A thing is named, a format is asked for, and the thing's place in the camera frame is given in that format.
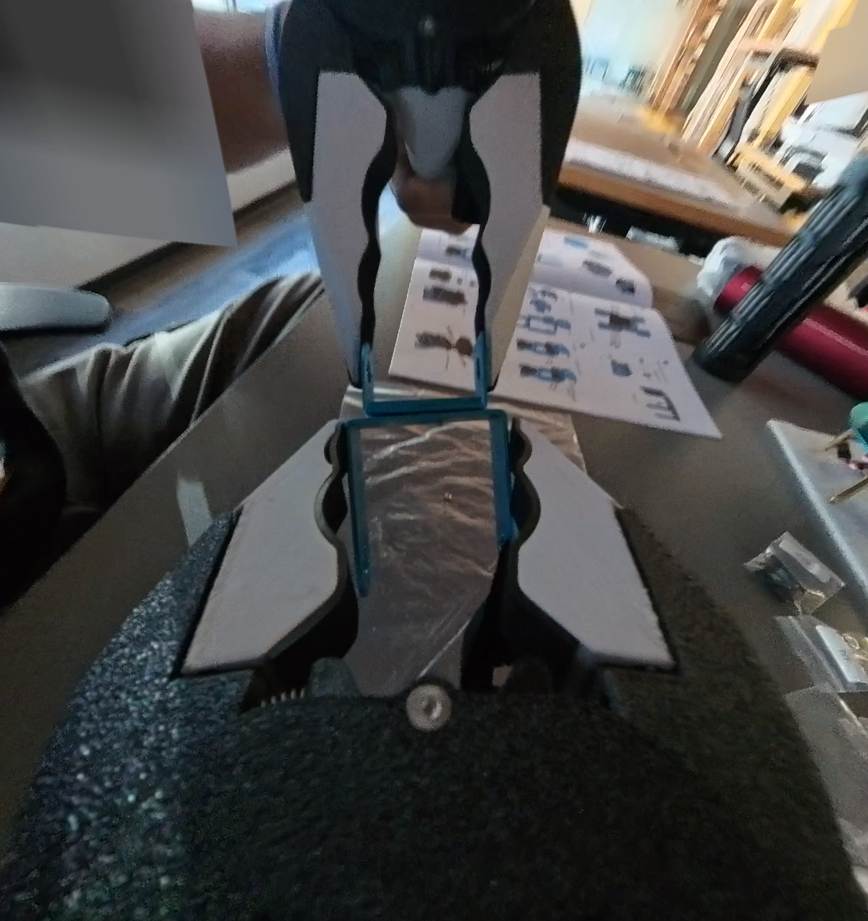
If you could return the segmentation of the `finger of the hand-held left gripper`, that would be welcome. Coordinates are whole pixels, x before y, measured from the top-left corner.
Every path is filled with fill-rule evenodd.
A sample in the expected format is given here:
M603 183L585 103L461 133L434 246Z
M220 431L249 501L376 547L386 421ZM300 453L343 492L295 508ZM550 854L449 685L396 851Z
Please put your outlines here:
M351 383L375 333L380 269L379 201L392 177L392 123L359 75L318 81L310 224Z
M497 383L515 323L505 301L543 216L541 80L502 75L470 109L471 177L481 220L474 244L476 336L484 343L483 387Z

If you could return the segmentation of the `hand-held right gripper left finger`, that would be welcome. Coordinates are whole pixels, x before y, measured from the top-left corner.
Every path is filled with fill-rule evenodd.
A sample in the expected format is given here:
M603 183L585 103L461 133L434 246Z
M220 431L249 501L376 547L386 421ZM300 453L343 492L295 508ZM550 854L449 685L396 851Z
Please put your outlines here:
M242 502L190 633L182 676L342 659L359 608L338 531L348 513L341 424L325 424Z

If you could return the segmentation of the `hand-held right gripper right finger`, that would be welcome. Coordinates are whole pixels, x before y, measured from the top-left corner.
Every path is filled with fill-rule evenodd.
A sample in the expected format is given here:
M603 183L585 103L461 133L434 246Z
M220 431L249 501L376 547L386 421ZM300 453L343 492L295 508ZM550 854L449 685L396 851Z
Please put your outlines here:
M608 495L536 427L510 420L489 603L500 664L672 670L675 657Z

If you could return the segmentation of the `blue metal U bracket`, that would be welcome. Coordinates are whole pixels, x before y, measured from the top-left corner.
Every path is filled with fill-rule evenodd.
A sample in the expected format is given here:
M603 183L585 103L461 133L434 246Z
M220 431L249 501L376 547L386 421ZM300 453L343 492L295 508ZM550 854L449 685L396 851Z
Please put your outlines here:
M395 417L424 420L458 413L479 413L486 409L489 393L490 344L488 334L476 336L473 351L474 390L461 397L379 399L375 395L373 351L370 342L361 342L359 351L359 378L364 413L371 419Z
M435 428L469 421L485 422L488 425L496 542L498 551L502 551L517 534L517 525L511 511L513 485L510 457L511 424L506 412L496 408L486 408L479 413L458 413L427 420L421 417L371 419L364 416L340 424L339 428L345 444L345 472L353 553L352 572L359 597L364 598L369 594L372 580L366 477L362 453L361 434L363 430L407 425Z

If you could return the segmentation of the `red electric screwdriver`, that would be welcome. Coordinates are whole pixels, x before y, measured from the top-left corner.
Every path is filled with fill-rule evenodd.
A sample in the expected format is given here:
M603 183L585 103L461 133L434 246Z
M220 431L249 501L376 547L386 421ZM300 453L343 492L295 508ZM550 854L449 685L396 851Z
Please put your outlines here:
M814 307L773 351L840 390L868 399L868 306Z

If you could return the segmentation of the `person's left hand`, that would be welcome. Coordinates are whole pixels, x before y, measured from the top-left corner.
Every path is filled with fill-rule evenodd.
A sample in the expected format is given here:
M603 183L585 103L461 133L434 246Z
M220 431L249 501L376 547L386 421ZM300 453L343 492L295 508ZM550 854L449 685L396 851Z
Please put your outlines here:
M427 180L410 169L399 169L391 186L397 204L415 225L452 235L463 234L470 227L453 214L455 185L451 180Z

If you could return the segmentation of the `wooden side table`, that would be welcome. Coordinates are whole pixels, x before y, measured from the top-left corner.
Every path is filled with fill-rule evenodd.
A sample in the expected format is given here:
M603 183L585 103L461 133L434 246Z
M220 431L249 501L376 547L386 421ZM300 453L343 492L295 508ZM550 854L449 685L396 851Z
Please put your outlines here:
M554 215L569 222L589 224L598 217L605 233L622 237L638 227L674 237L681 252L698 256L728 236L780 246L804 222L802 214L780 213L745 188L732 171L684 143L679 132L670 130L667 119L634 99L582 97L571 138L708 180L728 202L702 200L646 178L627 178L567 162L560 175Z

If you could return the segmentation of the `white instruction manual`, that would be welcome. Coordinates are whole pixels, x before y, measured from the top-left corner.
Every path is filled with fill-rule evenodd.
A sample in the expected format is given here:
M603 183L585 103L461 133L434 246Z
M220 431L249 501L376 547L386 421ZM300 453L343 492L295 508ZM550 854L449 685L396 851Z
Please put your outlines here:
M475 233L421 233L395 378L473 388ZM647 276L612 243L546 229L495 397L720 439L652 296Z

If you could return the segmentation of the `clear plastic sheet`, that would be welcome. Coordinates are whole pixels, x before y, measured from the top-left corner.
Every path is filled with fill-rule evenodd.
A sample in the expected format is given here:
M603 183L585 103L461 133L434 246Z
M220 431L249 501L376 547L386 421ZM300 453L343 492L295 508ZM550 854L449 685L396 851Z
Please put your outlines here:
M569 416L494 408L509 421L532 423L584 469ZM345 655L359 693L402 697L424 684L489 693L494 671L503 668L511 685L557 688L569 670L498 661L488 614L501 553L488 425L406 425L361 435L372 580L366 597L357 592L357 639Z

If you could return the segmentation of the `white crumpled wrap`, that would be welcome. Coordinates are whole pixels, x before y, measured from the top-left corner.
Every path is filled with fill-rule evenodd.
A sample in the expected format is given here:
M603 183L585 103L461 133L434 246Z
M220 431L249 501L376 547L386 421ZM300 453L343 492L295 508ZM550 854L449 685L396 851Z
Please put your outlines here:
M738 271L757 266L761 245L741 236L719 240L704 257L696 275L696 291L704 302L711 302Z

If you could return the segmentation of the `person's khaki trouser leg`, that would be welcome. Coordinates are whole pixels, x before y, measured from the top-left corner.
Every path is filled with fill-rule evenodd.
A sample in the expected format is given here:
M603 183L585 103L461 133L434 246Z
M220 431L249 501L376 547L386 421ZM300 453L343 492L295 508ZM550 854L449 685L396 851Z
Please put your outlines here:
M62 460L64 512L106 512L323 294L315 272L279 277L201 319L25 376Z

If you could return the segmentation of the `grey foam mat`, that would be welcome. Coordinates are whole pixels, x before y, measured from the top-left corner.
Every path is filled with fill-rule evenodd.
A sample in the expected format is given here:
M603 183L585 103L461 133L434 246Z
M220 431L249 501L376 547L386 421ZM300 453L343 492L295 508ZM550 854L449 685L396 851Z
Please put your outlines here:
M868 621L868 487L845 501L833 500L862 474L824 449L830 440L825 433L780 420L768 421L766 430L811 516L834 546Z

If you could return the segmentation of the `background shelving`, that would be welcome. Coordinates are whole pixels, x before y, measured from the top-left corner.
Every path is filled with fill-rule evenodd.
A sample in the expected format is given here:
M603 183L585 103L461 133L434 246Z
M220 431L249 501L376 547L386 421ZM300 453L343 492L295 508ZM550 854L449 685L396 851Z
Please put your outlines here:
M868 152L868 2L694 2L647 102L675 151L802 212Z

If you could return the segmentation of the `pile of small screw bags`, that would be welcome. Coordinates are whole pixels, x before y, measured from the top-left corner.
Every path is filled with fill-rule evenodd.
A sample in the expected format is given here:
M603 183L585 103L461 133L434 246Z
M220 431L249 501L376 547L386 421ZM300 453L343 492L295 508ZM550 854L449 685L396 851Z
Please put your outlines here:
M784 606L776 622L809 685L785 696L868 900L868 637L820 617L842 579L789 532L744 568Z

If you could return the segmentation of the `dark ribbed bottle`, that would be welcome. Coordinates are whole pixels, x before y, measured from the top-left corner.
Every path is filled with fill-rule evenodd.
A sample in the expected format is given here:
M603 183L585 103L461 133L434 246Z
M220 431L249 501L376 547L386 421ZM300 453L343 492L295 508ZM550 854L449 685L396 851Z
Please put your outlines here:
M731 383L745 380L784 336L868 257L868 153L855 158L762 271L694 362Z

